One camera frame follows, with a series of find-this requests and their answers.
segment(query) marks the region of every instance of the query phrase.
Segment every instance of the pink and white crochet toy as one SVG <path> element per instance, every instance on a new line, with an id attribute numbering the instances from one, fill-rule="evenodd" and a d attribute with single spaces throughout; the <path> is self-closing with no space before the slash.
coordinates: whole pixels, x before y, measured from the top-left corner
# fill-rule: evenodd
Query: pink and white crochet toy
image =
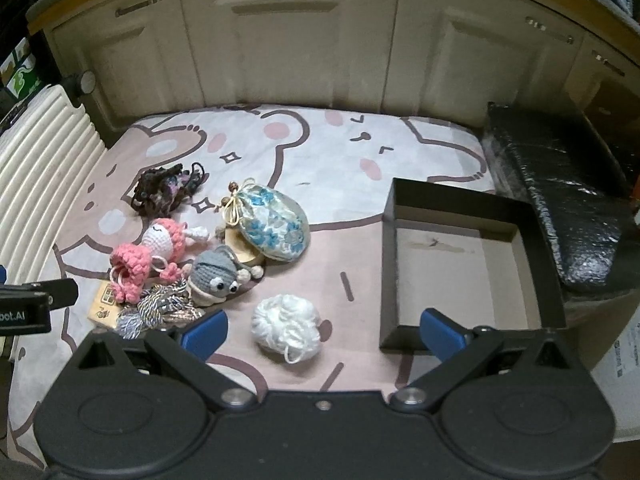
<path id="1" fill-rule="evenodd" d="M 182 271 L 176 262 L 186 252 L 187 238 L 207 242 L 209 232 L 204 227 L 187 229 L 185 223 L 159 218 L 142 235 L 140 245 L 116 247 L 111 253 L 109 274 L 116 301 L 136 304 L 152 269 L 165 283 L 180 280 Z"/>

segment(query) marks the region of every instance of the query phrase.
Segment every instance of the white ribbed panel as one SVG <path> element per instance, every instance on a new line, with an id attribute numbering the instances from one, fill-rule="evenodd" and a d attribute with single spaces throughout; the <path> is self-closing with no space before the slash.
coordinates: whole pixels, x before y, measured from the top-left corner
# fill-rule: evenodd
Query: white ribbed panel
<path id="1" fill-rule="evenodd" d="M 0 264 L 8 283 L 37 280 L 60 226 L 106 152 L 84 107 L 45 88 L 0 137 Z"/>

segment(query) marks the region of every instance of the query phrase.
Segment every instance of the metal drawer handle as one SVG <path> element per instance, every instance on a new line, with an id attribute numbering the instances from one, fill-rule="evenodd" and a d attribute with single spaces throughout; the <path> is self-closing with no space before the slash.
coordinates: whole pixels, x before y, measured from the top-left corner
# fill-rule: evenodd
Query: metal drawer handle
<path id="1" fill-rule="evenodd" d="M 527 25 L 531 25 L 531 27 L 536 28 L 540 32 L 544 32 L 553 38 L 556 38 L 556 40 L 564 41 L 566 44 L 570 45 L 574 44 L 573 36 L 564 36 L 562 34 L 553 32 L 552 30 L 548 30 L 544 23 L 540 23 L 538 20 L 532 18 L 531 16 L 527 16 L 524 21 L 527 23 Z"/>
<path id="2" fill-rule="evenodd" d="M 593 51 L 591 51 L 591 53 L 593 54 L 593 57 L 596 59 L 596 61 L 601 62 L 609 70 L 612 70 L 613 72 L 618 74 L 620 77 L 624 77 L 625 76 L 625 72 L 623 70 L 621 70 L 617 66 L 615 66 L 612 62 L 610 62 L 606 57 L 604 57 L 602 54 L 600 54 L 597 50 L 593 50 Z"/>
<path id="3" fill-rule="evenodd" d="M 145 7 L 148 7 L 149 5 L 153 5 L 153 4 L 156 4 L 156 3 L 161 2 L 161 1 L 162 0 L 145 0 L 144 2 L 140 2 L 140 3 L 132 5 L 130 7 L 125 7 L 124 9 L 118 9 L 118 10 L 116 10 L 116 18 L 119 18 L 120 16 L 124 16 L 125 14 L 129 14 L 130 12 L 133 12 L 134 10 L 144 9 Z"/>

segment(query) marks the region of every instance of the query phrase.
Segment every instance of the black box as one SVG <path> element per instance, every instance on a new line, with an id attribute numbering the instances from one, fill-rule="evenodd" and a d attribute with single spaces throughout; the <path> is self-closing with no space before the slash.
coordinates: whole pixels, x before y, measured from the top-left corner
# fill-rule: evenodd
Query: black box
<path id="1" fill-rule="evenodd" d="M 564 328 L 556 268 L 526 202 L 395 178 L 382 227 L 380 348 L 425 350 L 420 314 L 462 326 Z"/>

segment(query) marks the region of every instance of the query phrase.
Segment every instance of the screw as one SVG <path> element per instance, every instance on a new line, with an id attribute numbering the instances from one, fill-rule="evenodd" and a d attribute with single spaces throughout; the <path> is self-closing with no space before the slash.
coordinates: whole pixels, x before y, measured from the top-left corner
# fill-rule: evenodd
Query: screw
<path id="1" fill-rule="evenodd" d="M 318 400 L 318 402 L 316 402 L 316 408 L 322 412 L 328 412 L 331 406 L 332 404 L 328 400 Z"/>
<path id="2" fill-rule="evenodd" d="M 220 398 L 225 404 L 239 408 L 240 406 L 245 406 L 251 402 L 254 398 L 254 394 L 244 388 L 229 388 L 222 392 Z"/>
<path id="3" fill-rule="evenodd" d="M 415 406 L 427 400 L 427 393 L 420 388 L 403 388 L 396 392 L 396 399 L 407 406 Z"/>

